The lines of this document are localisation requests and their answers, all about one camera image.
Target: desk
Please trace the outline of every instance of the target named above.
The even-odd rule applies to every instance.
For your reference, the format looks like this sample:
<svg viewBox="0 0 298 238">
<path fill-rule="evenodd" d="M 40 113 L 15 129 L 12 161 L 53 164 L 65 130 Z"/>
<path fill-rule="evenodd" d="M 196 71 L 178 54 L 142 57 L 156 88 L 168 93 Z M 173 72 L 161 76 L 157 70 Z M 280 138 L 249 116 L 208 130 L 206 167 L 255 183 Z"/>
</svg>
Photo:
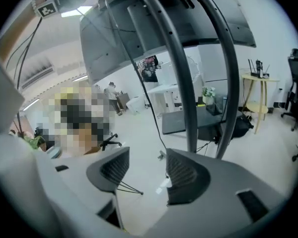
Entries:
<svg viewBox="0 0 298 238">
<path fill-rule="evenodd" d="M 168 103 L 169 112 L 174 112 L 174 101 L 172 92 L 178 90 L 178 85 L 159 85 L 147 91 L 148 94 L 164 93 L 165 102 Z"/>
<path fill-rule="evenodd" d="M 198 128 L 205 126 L 212 126 L 221 122 L 222 114 L 213 116 L 207 111 L 206 106 L 197 107 Z M 185 131 L 184 113 L 183 110 L 172 113 L 165 113 L 162 115 L 162 134 L 168 135 L 177 132 Z"/>
<path fill-rule="evenodd" d="M 258 130 L 258 126 L 259 126 L 259 121 L 261 119 L 261 115 L 264 114 L 264 119 L 265 120 L 265 116 L 266 113 L 268 113 L 268 107 L 267 107 L 267 82 L 278 82 L 278 79 L 271 79 L 271 78 L 258 78 L 258 77 L 254 77 L 251 76 L 249 73 L 248 74 L 243 74 L 242 75 L 243 80 L 248 79 L 251 80 L 250 83 L 250 87 L 249 87 L 249 91 L 245 100 L 245 103 L 243 105 L 242 111 L 245 109 L 245 107 L 247 107 L 249 110 L 251 110 L 252 112 L 256 112 L 258 113 L 258 120 L 257 120 L 257 124 L 256 124 L 256 128 L 255 128 L 255 134 Z M 248 102 L 250 93 L 252 91 L 253 85 L 255 81 L 260 81 L 260 102 Z M 263 85 L 265 87 L 265 104 L 263 104 Z"/>
</svg>

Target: ceiling light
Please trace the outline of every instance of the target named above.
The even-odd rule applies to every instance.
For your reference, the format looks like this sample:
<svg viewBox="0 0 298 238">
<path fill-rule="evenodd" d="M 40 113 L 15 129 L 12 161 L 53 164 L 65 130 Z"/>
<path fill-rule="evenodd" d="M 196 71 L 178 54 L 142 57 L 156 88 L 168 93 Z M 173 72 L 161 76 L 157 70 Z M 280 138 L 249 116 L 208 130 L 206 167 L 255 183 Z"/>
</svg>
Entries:
<svg viewBox="0 0 298 238">
<path fill-rule="evenodd" d="M 31 107 L 34 103 L 38 102 L 40 99 L 36 99 L 34 102 L 32 102 L 29 106 L 25 107 L 23 111 L 26 111 L 29 107 Z"/>
<path fill-rule="evenodd" d="M 88 76 L 86 75 L 86 76 L 79 77 L 79 78 L 73 80 L 73 82 L 75 82 L 75 81 L 80 81 L 80 80 L 84 80 L 84 79 L 87 79 L 87 78 L 88 78 Z"/>
<path fill-rule="evenodd" d="M 90 10 L 93 6 L 81 6 L 76 10 L 70 10 L 64 13 L 61 13 L 61 17 L 65 18 L 65 17 L 70 17 L 70 16 L 76 16 L 76 15 L 81 15 L 85 14 L 88 12 L 88 10 Z"/>
</svg>

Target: ceiling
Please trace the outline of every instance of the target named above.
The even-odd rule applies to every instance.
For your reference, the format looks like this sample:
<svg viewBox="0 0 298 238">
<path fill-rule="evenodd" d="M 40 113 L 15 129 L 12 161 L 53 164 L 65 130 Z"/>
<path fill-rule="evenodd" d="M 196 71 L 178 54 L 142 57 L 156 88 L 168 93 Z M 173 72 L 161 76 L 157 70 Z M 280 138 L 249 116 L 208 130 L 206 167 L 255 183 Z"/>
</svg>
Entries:
<svg viewBox="0 0 298 238">
<path fill-rule="evenodd" d="M 95 5 L 98 0 L 87 0 L 82 5 Z M 0 36 L 8 29 L 11 23 L 20 15 L 24 8 L 31 2 L 31 0 L 22 0 L 15 10 L 11 13 L 9 19 L 2 27 Z M 51 16 L 42 20 L 38 28 L 29 51 L 27 53 L 20 82 L 26 81 L 31 76 L 51 64 L 55 68 L 54 78 L 44 78 L 36 83 L 30 90 L 22 92 L 25 98 L 25 103 L 31 101 L 40 95 L 44 89 L 50 89 L 69 78 L 78 77 L 86 73 L 83 63 L 83 56 L 80 45 L 79 32 L 80 16 L 71 16 L 62 18 L 60 14 Z M 32 20 L 24 29 L 18 41 L 14 45 L 12 52 L 33 32 L 39 18 Z M 23 52 L 25 45 L 23 45 L 11 58 L 7 72 L 13 79 L 17 61 Z"/>
</svg>

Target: fisheye lens view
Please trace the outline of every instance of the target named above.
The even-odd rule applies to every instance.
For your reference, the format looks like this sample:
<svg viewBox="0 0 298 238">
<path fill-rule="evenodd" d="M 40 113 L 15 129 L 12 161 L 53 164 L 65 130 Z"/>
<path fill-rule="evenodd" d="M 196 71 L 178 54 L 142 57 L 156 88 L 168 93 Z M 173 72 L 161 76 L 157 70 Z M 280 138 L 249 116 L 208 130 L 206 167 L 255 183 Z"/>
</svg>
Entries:
<svg viewBox="0 0 298 238">
<path fill-rule="evenodd" d="M 298 29 L 277 0 L 18 0 L 0 25 L 14 234 L 264 237 L 297 187 Z"/>
</svg>

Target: wooden side table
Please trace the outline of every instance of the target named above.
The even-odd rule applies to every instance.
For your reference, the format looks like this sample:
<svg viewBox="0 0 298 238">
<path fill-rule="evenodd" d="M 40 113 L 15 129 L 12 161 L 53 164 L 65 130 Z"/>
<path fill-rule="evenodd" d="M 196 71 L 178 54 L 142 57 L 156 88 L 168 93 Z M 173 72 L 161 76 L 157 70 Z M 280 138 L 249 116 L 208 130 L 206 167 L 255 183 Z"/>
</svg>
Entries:
<svg viewBox="0 0 298 238">
<path fill-rule="evenodd" d="M 245 107 L 247 107 L 249 110 L 251 110 L 252 112 L 256 112 L 258 113 L 258 120 L 257 120 L 257 124 L 256 124 L 256 128 L 255 128 L 255 134 L 258 130 L 258 126 L 259 126 L 259 121 L 261 119 L 261 115 L 264 114 L 264 119 L 265 120 L 265 116 L 268 113 L 268 107 L 267 107 L 267 82 L 278 82 L 278 79 L 271 79 L 271 78 L 258 78 L 258 77 L 254 77 L 251 76 L 249 73 L 248 74 L 243 74 L 242 75 L 243 80 L 248 79 L 251 80 L 250 82 L 250 87 L 249 87 L 249 91 L 245 100 L 245 103 L 243 105 L 242 108 L 242 112 L 245 109 Z M 253 85 L 255 81 L 260 81 L 260 101 L 258 102 L 248 102 L 250 93 L 252 91 Z M 265 87 L 265 104 L 263 104 L 263 86 Z"/>
</svg>

